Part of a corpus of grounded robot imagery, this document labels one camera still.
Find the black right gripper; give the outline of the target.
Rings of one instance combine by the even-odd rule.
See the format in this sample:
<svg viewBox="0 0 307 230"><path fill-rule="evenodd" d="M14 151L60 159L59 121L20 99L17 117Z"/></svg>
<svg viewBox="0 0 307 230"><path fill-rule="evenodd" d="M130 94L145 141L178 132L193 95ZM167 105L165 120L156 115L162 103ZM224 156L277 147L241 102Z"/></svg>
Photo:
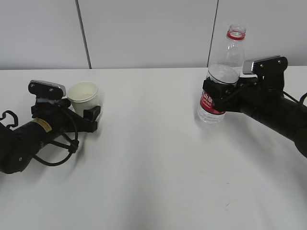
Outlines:
<svg viewBox="0 0 307 230"><path fill-rule="evenodd" d="M240 77L236 86L206 79L202 89L213 99L215 110L240 113L244 106L257 108L267 100L283 97L284 85L283 76Z"/></svg>

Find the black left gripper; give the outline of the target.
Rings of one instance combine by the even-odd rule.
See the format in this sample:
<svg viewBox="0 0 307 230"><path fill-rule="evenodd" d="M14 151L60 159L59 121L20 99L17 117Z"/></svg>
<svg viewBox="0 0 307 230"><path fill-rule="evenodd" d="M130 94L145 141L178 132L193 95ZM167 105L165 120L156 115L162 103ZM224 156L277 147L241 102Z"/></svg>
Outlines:
<svg viewBox="0 0 307 230"><path fill-rule="evenodd" d="M97 118L100 106L83 111L83 117L69 107L68 99L39 100L31 107L32 118L40 118L48 122L52 128L66 132L95 132L98 128Z"/></svg>

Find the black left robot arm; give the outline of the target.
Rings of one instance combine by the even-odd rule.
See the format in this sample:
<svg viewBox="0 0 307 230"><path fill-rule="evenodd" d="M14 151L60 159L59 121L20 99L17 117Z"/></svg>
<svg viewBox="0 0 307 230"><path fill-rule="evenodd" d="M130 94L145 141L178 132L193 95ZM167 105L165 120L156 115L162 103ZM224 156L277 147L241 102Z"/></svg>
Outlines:
<svg viewBox="0 0 307 230"><path fill-rule="evenodd" d="M14 123L0 126L1 172L22 172L32 159L45 166L59 166L75 154L79 147L79 133L97 130L101 106L84 110L80 116L69 109L70 105L68 99L54 104L36 102L31 108L33 119L22 126L18 125L18 117L13 111L4 111L1 120L11 115ZM48 144L66 149L68 155L55 163L43 160L37 154Z"/></svg>

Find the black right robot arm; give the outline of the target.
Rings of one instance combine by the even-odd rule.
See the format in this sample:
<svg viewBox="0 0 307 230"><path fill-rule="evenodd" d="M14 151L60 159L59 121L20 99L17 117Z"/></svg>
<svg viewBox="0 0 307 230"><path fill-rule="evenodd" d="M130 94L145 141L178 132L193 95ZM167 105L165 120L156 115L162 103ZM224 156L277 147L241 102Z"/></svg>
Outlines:
<svg viewBox="0 0 307 230"><path fill-rule="evenodd" d="M216 111L243 113L293 141L307 155L307 107L285 98L283 91L265 88L255 77L239 78L236 86L208 79L203 89Z"/></svg>

